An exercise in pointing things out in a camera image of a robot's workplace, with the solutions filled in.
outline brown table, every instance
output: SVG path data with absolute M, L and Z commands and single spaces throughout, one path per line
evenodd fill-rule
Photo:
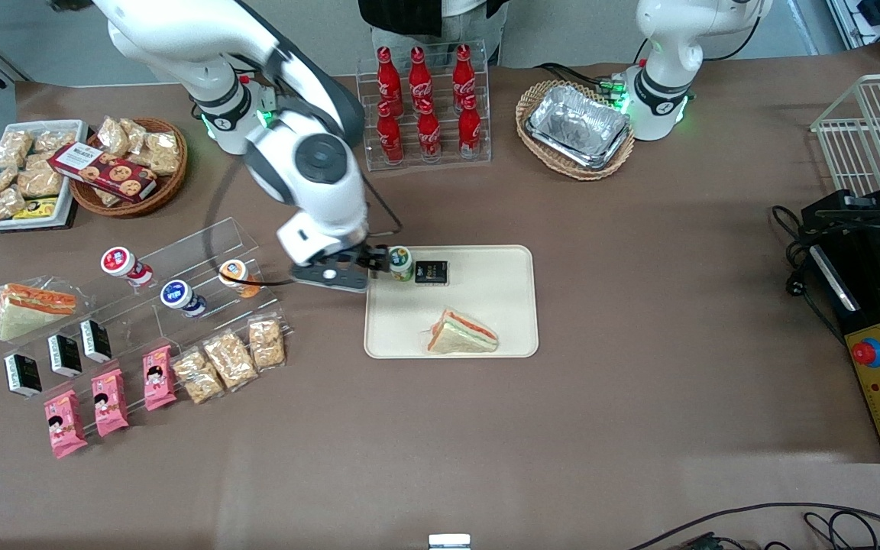
M 785 238 L 768 223 L 773 203 L 824 194 L 807 125 L 865 73 L 880 73 L 880 47 L 708 63 L 671 137 L 582 184 L 514 132 L 517 98 L 547 74 L 493 70 L 491 166 L 374 181 L 406 222 L 404 244 L 531 248 L 538 353 L 373 360 L 363 296 L 290 286 L 279 291 L 296 329 L 286 369 L 62 461 L 41 409 L 7 393 L 0 366 L 0 547 L 421 548 L 430 532 L 470 532 L 476 548 L 620 549 L 768 500 L 880 512 L 880 452 L 852 369 L 785 295 Z M 0 236 L 0 284 L 87 281 L 114 243 L 144 254 L 199 230 L 236 161 L 189 118 L 178 86 L 17 95 L 24 121 L 167 118 L 189 139 L 191 176 L 156 215 L 83 212 L 73 230 Z M 289 261 L 272 234 L 292 211 L 240 170 L 220 216 L 237 217 L 280 274 Z M 700 529 L 814 545 L 792 510 Z

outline wire basket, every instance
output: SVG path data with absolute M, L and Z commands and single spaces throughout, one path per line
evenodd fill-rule
M 880 74 L 862 76 L 810 125 L 834 187 L 862 197 L 880 189 Z
M 603 170 L 589 170 L 589 168 L 581 167 L 575 160 L 569 159 L 569 157 L 552 149 L 552 147 L 533 139 L 532 136 L 528 135 L 528 132 L 525 131 L 525 121 L 527 121 L 528 116 L 539 107 L 539 104 L 542 103 L 542 98 L 545 98 L 547 91 L 553 87 L 562 85 L 576 88 L 576 90 L 579 90 L 580 93 L 591 100 L 600 103 L 607 103 L 603 96 L 582 84 L 575 84 L 564 80 L 546 80 L 545 82 L 535 84 L 529 88 L 527 92 L 521 95 L 521 99 L 518 100 L 518 105 L 514 108 L 514 128 L 516 128 L 518 137 L 521 138 L 521 141 L 525 146 L 527 146 L 528 149 L 539 158 L 539 160 L 552 170 L 580 181 L 603 179 L 617 171 L 618 168 L 626 162 L 626 158 L 629 157 L 629 154 L 631 154 L 633 150 L 633 129 L 631 129 L 626 136 L 620 149 L 618 149 L 613 155 L 609 163 L 603 167 Z
M 186 178 L 186 164 L 189 162 L 189 147 L 186 145 L 186 139 L 182 136 L 182 132 L 174 125 L 161 118 L 136 118 L 134 119 L 138 125 L 146 129 L 150 133 L 172 132 L 175 134 L 175 143 L 179 147 L 179 169 L 174 174 L 168 176 L 160 176 L 157 178 L 157 188 L 150 197 L 142 202 L 119 202 L 116 205 L 104 206 L 101 198 L 94 192 L 94 188 L 83 183 L 83 181 L 70 180 L 70 191 L 73 191 L 73 198 L 84 209 L 94 212 L 95 215 L 104 215 L 109 217 L 138 217 L 149 215 L 158 210 L 161 206 L 167 205 L 182 189 L 182 181 Z M 101 142 L 94 134 L 87 140 L 87 145 L 91 147 L 100 147 Z

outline clear acrylic display rack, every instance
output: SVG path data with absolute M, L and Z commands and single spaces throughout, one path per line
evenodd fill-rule
M 471 46 L 471 65 L 474 66 L 474 94 L 477 96 L 477 113 L 481 116 L 481 152 L 476 159 L 467 160 L 461 157 L 460 131 L 458 131 L 458 114 L 454 111 L 454 67 L 457 66 L 457 54 L 454 49 L 461 43 Z M 357 94 L 362 101 L 366 115 L 366 128 L 363 133 L 366 164 L 369 171 L 401 170 L 409 167 L 451 166 L 451 164 L 489 163 L 491 161 L 491 105 L 488 87 L 488 51 L 484 41 L 451 42 L 448 44 L 430 44 L 423 47 L 426 52 L 426 66 L 433 77 L 433 112 L 440 121 L 440 160 L 426 163 L 419 152 L 419 136 L 416 133 L 416 113 L 413 111 L 412 97 L 409 96 L 409 69 L 413 62 L 409 52 L 392 52 L 392 63 L 399 72 L 402 86 L 403 115 L 398 119 L 403 142 L 403 161 L 397 166 L 387 164 L 385 153 L 382 152 L 376 124 L 378 122 L 377 105 L 381 97 L 378 92 L 378 60 L 376 56 L 359 60 L 355 72 Z
M 81 296 L 77 296 L 77 311 L 73 316 L 13 341 L 0 341 L 0 368 L 4 369 L 4 359 L 13 353 L 34 359 L 43 391 L 28 397 L 27 401 L 43 405 L 64 391 L 76 391 L 85 432 L 91 435 L 95 432 L 90 387 L 92 378 L 119 368 L 125 380 L 125 398 L 128 413 L 131 414 L 144 404 L 141 368 L 144 353 L 162 345 L 171 345 L 172 354 L 176 355 L 223 328 L 233 328 L 242 340 L 247 341 L 247 327 L 241 321 L 264 310 L 279 313 L 283 320 L 278 299 L 270 289 L 262 286 L 255 296 L 244 298 L 217 278 L 216 266 L 238 258 L 247 264 L 252 275 L 262 280 L 254 258 L 257 249 L 256 241 L 240 224 L 233 218 L 227 218 L 144 255 L 140 260 L 150 265 L 154 272 L 154 281 L 149 286 L 132 289 L 125 280 L 107 275 L 78 286 Z M 97 261 L 100 270 L 100 258 Z M 168 309 L 161 303 L 161 287 L 172 279 L 186 281 L 196 293 L 205 297 L 207 310 L 198 319 L 186 318 L 181 312 Z M 107 329 L 113 354 L 111 361 L 97 363 L 83 356 L 79 325 L 85 319 L 93 319 Z M 83 373 L 76 378 L 60 376 L 50 369 L 46 340 L 55 334 L 65 335 L 77 342 Z M 4 375 L 3 372 L 3 391 L 6 382 Z M 176 390 L 180 387 L 181 383 L 176 382 Z

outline red glass bottle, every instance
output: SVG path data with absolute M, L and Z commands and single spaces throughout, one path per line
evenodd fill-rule
M 392 53 L 389 48 L 382 46 L 376 52 L 380 61 L 377 79 L 380 85 L 380 96 L 389 102 L 389 109 L 393 116 L 403 115 L 403 92 L 399 84 L 399 72 L 392 65 Z
M 471 46 L 457 46 L 457 66 L 454 67 L 454 111 L 461 111 L 464 98 L 474 94 L 474 66 L 471 65 Z
M 385 153 L 385 163 L 394 167 L 403 161 L 403 139 L 399 132 L 399 122 L 392 115 L 392 105 L 382 100 L 378 103 L 380 120 L 376 125 L 380 135 L 382 153 Z
M 409 70 L 409 94 L 412 95 L 413 111 L 423 113 L 423 102 L 433 102 L 433 77 L 426 69 L 426 52 L 420 46 L 413 47 L 409 52 L 412 69 Z
M 464 111 L 458 121 L 461 130 L 461 157 L 477 159 L 481 153 L 481 116 L 477 113 L 477 98 L 474 94 L 464 97 Z
M 419 149 L 423 153 L 425 163 L 436 163 L 440 160 L 440 121 L 433 115 L 433 100 L 426 99 L 420 104 L 423 113 L 416 122 L 416 131 L 419 132 Z

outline white wire rack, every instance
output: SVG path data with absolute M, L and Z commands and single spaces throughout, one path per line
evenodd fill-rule
M 880 189 L 880 74 L 860 77 L 810 131 L 820 140 L 837 189 L 858 197 Z

